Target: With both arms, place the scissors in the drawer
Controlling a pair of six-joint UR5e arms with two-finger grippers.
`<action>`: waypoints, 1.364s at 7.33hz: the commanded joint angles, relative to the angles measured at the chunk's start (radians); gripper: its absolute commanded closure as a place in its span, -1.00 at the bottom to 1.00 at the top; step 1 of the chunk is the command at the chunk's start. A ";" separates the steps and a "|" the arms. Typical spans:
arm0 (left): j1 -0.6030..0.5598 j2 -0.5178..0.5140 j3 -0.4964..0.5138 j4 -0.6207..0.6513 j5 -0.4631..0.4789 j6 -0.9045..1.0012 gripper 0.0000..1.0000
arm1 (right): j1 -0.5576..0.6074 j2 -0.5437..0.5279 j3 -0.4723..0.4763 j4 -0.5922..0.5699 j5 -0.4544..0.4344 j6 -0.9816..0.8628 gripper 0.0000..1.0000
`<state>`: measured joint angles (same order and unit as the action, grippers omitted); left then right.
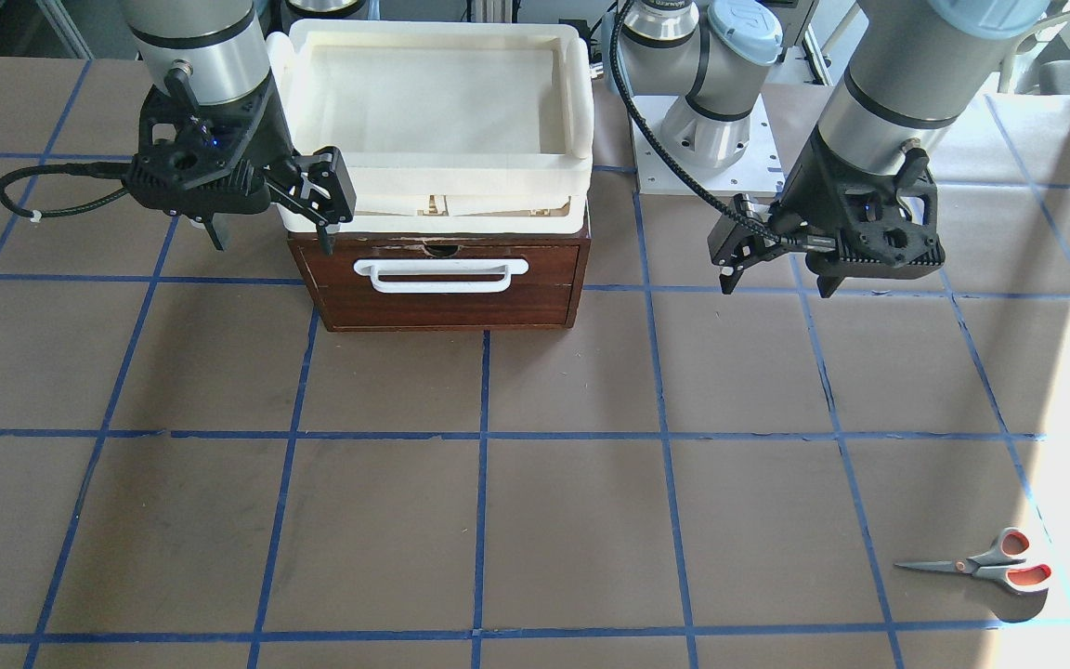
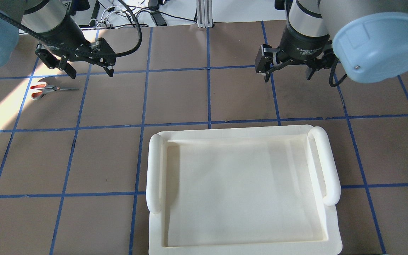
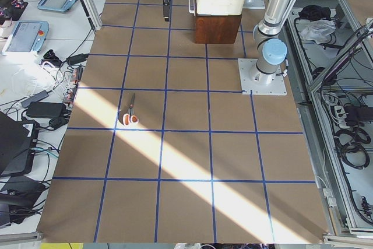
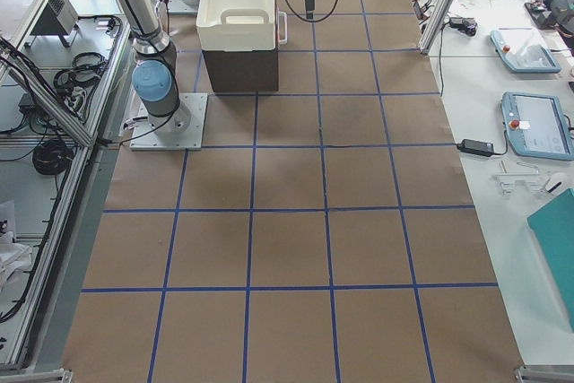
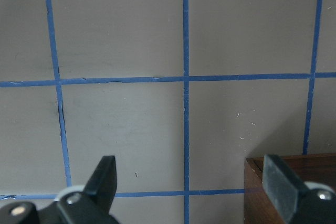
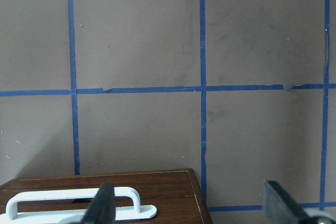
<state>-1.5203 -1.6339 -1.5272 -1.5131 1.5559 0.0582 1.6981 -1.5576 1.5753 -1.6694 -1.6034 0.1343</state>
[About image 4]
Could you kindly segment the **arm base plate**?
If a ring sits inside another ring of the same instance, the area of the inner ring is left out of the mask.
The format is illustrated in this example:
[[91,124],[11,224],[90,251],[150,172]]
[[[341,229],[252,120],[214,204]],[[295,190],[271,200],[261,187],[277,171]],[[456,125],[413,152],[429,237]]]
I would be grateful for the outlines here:
[[204,135],[204,121],[207,111],[208,93],[180,93],[180,106],[171,120],[161,126],[163,119],[148,118],[144,104],[139,100],[138,117],[133,135],[128,142],[131,150],[138,151],[176,151],[200,150]]

